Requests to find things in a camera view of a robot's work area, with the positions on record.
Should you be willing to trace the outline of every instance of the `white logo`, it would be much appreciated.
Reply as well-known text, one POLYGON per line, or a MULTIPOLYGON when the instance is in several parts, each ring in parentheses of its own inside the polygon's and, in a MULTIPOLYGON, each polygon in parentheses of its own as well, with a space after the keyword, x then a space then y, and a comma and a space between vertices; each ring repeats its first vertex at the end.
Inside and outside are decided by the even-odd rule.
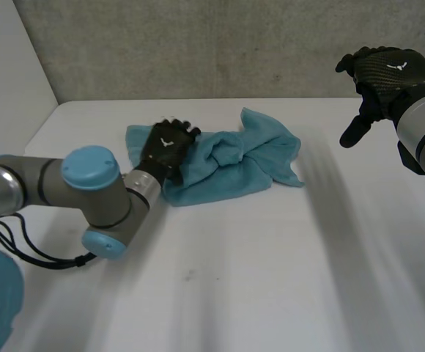
POLYGON ((403 69, 406 67, 406 65, 408 65, 408 63, 407 63, 407 62, 405 62, 405 63, 403 64, 403 66, 391 66, 391 65, 387 65, 387 67, 389 67, 389 68, 394 68, 395 70, 403 71, 403 69))
POLYGON ((164 147, 168 147, 169 145, 174 145, 173 142, 167 143, 166 141, 163 140, 163 138, 160 138, 160 141, 162 142, 162 144, 163 144, 164 147))

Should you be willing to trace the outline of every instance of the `gray wall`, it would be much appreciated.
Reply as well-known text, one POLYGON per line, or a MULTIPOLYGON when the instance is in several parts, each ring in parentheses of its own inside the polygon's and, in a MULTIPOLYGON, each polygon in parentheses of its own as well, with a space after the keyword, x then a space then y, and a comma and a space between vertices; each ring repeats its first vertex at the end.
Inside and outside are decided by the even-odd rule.
POLYGON ((425 0, 14 0, 60 103, 353 96, 363 45, 425 55, 425 0))

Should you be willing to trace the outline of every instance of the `blue towel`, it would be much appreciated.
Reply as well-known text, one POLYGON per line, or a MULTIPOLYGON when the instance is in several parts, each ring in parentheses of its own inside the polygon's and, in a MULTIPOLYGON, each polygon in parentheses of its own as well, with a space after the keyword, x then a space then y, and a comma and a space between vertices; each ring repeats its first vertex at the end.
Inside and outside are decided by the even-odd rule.
MULTIPOLYGON (((302 187, 290 163, 300 148, 278 120, 244 108, 240 132, 203 132, 196 138, 180 167, 183 186, 169 180, 163 188, 166 200, 174 206, 195 205, 241 197, 263 191, 274 181, 302 187)), ((126 146, 133 166, 151 126, 128 126, 126 146)))

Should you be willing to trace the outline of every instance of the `carbon fiber hand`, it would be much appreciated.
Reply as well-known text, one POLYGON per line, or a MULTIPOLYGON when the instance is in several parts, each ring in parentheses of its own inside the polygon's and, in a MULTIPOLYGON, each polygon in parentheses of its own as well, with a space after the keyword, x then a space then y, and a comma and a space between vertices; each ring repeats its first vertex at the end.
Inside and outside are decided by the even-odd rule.
POLYGON ((425 58, 414 50, 364 47, 341 59, 336 72, 343 71, 363 98, 359 115, 341 136, 340 144, 346 148, 358 143, 375 121, 389 119, 396 125, 404 112, 393 110, 397 100, 408 97, 413 104, 425 96, 425 58))
POLYGON ((180 165, 188 154, 188 149, 201 134, 199 128, 193 128, 188 121, 164 120, 152 126, 146 144, 141 151, 141 163, 157 164, 165 170, 165 176, 176 185, 183 182, 180 165))

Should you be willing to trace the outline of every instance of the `concrete wall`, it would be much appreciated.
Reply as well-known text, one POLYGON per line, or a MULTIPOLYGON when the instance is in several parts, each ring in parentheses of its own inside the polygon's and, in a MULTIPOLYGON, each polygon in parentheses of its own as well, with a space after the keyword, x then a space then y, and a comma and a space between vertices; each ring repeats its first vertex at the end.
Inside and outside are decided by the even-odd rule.
POLYGON ((23 154, 56 106, 12 0, 0 0, 0 154, 23 154))
POLYGON ((363 45, 425 55, 425 0, 14 0, 60 103, 345 97, 363 45))

